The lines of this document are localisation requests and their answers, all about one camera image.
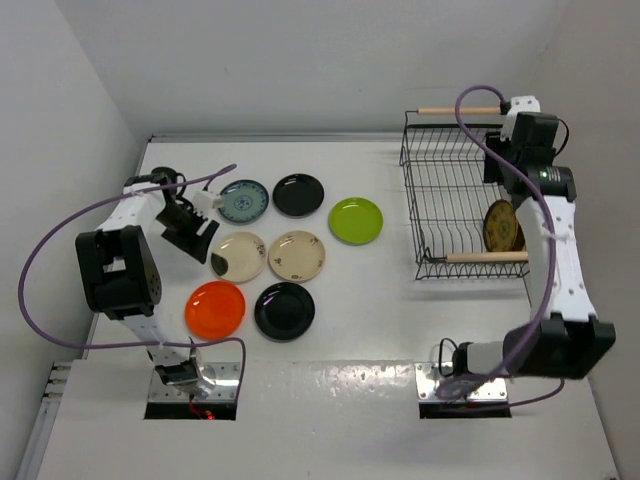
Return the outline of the yellow patterned brown-rim plate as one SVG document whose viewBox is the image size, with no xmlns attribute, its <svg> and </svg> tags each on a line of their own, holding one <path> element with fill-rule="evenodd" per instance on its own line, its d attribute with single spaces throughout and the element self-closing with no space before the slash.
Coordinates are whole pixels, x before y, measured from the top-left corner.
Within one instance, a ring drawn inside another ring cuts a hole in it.
<svg viewBox="0 0 640 480">
<path fill-rule="evenodd" d="M 483 239 L 489 252 L 510 251 L 516 241 L 518 223 L 509 201 L 497 200 L 487 210 L 483 220 Z"/>
</svg>

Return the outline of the cream plate with green patch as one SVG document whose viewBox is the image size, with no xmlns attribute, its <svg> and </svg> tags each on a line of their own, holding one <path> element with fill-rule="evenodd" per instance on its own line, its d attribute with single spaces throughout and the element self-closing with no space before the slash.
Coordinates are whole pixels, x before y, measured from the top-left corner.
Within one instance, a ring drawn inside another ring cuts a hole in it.
<svg viewBox="0 0 640 480">
<path fill-rule="evenodd" d="M 266 266 L 265 242 L 248 231 L 229 234 L 212 250 L 210 263 L 222 280 L 246 283 L 257 277 Z"/>
</svg>

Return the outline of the blue floral porcelain plate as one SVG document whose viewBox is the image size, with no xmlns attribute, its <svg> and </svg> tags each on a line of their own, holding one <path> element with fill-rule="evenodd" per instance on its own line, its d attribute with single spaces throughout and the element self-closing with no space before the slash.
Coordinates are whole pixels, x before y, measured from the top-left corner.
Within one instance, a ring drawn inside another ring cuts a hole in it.
<svg viewBox="0 0 640 480">
<path fill-rule="evenodd" d="M 220 196 L 219 214 L 236 224 L 251 223 L 261 217 L 269 205 L 269 193 L 259 182 L 242 179 L 225 186 Z"/>
</svg>

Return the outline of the orange plate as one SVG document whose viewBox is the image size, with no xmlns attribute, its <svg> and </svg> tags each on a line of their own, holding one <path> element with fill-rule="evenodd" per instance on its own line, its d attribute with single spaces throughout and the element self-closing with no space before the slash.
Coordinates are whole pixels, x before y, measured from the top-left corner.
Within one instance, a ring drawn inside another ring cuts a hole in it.
<svg viewBox="0 0 640 480">
<path fill-rule="evenodd" d="M 246 314 L 241 290 L 226 281 L 213 281 L 198 287 L 184 309 L 185 323 L 196 336 L 218 340 L 231 336 Z"/>
</svg>

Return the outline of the cream plate with calligraphy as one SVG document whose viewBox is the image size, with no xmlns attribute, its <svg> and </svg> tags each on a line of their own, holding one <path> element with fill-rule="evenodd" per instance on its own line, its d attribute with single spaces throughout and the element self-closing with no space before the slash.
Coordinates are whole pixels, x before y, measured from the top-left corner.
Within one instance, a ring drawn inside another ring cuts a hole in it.
<svg viewBox="0 0 640 480">
<path fill-rule="evenodd" d="M 316 277 L 326 263 L 326 249 L 315 234 L 296 230 L 282 234 L 268 249 L 273 273 L 285 281 L 302 283 Z"/>
</svg>

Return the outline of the black plate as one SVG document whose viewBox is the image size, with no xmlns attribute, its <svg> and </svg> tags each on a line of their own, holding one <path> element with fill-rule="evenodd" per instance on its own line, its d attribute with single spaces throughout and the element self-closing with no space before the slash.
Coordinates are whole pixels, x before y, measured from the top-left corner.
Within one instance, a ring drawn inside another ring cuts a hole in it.
<svg viewBox="0 0 640 480">
<path fill-rule="evenodd" d="M 312 295 L 303 286 L 280 282 L 266 288 L 254 307 L 257 328 L 268 339 L 290 342 L 312 325 L 316 313 Z"/>
<path fill-rule="evenodd" d="M 325 198 L 322 183 L 312 175 L 295 173 L 279 180 L 272 192 L 275 207 L 289 217 L 305 217 L 317 211 Z"/>
</svg>

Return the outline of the lime green plate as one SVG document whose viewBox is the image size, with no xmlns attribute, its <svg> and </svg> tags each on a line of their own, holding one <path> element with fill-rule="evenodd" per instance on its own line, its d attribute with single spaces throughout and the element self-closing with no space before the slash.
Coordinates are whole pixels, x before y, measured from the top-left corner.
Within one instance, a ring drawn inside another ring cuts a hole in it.
<svg viewBox="0 0 640 480">
<path fill-rule="evenodd" d="M 363 197 L 345 198 L 334 205 L 328 215 L 329 228 L 340 241 L 365 245 L 378 238 L 384 216 L 380 208 Z"/>
</svg>

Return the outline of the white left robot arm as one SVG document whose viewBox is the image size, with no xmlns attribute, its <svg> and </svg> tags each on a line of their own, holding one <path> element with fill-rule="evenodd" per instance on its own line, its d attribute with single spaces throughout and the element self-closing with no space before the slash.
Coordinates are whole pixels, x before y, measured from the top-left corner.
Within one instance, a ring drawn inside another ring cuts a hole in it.
<svg viewBox="0 0 640 480">
<path fill-rule="evenodd" d="M 159 222 L 163 239 L 199 263 L 206 262 L 218 223 L 197 211 L 178 188 L 142 192 L 182 178 L 169 167 L 129 178 L 123 189 L 127 197 L 96 230 L 79 234 L 75 248 L 90 309 L 148 344 L 148 356 L 163 384 L 203 400 L 215 388 L 213 371 L 202 362 L 190 337 L 172 333 L 155 316 L 162 281 L 146 240 L 146 233 Z"/>
</svg>

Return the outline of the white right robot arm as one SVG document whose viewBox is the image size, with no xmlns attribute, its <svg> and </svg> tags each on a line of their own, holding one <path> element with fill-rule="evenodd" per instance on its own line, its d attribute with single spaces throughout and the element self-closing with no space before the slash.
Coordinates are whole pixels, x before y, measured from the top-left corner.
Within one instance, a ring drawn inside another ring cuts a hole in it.
<svg viewBox="0 0 640 480">
<path fill-rule="evenodd" d="M 436 389 L 442 401 L 466 397 L 494 378 L 580 380 L 616 341 L 599 320 L 583 279 L 575 231 L 572 171 L 556 166 L 560 119 L 532 95 L 501 99 L 499 134 L 469 139 L 485 153 L 484 180 L 508 193 L 525 239 L 530 320 L 494 342 L 465 342 Z"/>
</svg>

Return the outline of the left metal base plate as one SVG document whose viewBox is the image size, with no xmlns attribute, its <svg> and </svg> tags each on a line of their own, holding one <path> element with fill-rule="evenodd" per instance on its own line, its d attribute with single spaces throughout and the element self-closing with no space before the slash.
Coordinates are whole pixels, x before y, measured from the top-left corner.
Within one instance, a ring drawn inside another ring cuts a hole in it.
<svg viewBox="0 0 640 480">
<path fill-rule="evenodd" d="M 186 403 L 193 395 L 198 403 L 233 403 L 237 398 L 240 373 L 239 362 L 204 363 L 191 380 L 164 381 L 155 370 L 147 400 L 151 403 Z"/>
</svg>

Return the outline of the metal base plate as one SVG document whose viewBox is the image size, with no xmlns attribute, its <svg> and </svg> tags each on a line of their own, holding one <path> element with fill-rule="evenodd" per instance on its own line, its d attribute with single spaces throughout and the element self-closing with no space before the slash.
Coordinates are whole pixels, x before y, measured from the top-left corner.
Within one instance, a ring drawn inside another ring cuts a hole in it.
<svg viewBox="0 0 640 480">
<path fill-rule="evenodd" d="M 501 378 L 491 379 L 483 384 L 475 381 L 454 379 L 452 384 L 443 390 L 443 398 L 436 392 L 440 384 L 447 382 L 444 374 L 453 372 L 452 362 L 444 361 L 442 366 L 437 362 L 418 362 L 414 364 L 417 396 L 420 403 L 440 404 L 454 403 L 490 403 L 506 402 L 508 392 L 506 381 Z"/>
<path fill-rule="evenodd" d="M 147 400 L 151 403 L 186 403 L 193 395 L 198 403 L 233 403 L 237 398 L 240 373 L 239 362 L 204 363 L 191 380 L 164 381 L 155 370 Z"/>
</svg>

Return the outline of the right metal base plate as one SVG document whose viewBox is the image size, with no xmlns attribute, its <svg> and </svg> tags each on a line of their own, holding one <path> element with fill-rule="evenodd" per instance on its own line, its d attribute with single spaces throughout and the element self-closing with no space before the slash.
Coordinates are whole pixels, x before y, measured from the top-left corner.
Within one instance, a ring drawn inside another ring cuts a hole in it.
<svg viewBox="0 0 640 480">
<path fill-rule="evenodd" d="M 444 361 L 442 366 L 437 362 L 418 362 L 414 364 L 417 396 L 420 403 L 440 404 L 454 403 L 490 403 L 506 402 L 508 392 L 506 381 L 501 378 L 491 379 L 483 384 L 475 381 L 454 379 L 452 384 L 443 390 L 443 398 L 436 392 L 440 384 L 447 382 L 444 374 L 453 372 L 452 362 Z"/>
</svg>

